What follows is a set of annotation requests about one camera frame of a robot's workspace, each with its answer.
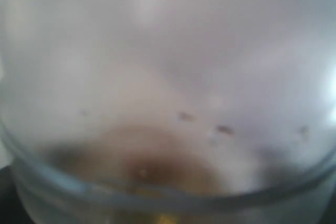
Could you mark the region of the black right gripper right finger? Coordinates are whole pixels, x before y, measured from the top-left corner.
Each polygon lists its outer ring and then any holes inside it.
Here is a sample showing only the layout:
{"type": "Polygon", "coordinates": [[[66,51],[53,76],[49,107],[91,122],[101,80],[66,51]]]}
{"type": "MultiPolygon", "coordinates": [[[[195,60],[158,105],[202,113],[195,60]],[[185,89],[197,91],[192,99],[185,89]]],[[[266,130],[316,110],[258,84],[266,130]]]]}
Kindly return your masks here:
{"type": "Polygon", "coordinates": [[[328,203],[327,209],[324,213],[324,224],[336,224],[336,195],[335,190],[328,203]]]}

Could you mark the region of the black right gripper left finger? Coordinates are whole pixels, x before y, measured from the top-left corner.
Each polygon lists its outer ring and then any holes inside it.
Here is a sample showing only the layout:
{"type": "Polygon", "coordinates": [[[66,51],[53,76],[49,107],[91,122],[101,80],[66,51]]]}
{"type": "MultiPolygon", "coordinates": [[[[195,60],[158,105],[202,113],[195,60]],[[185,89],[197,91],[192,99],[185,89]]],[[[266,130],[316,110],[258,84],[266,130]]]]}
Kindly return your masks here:
{"type": "Polygon", "coordinates": [[[16,192],[9,166],[1,168],[1,224],[27,224],[29,216],[16,192]]]}

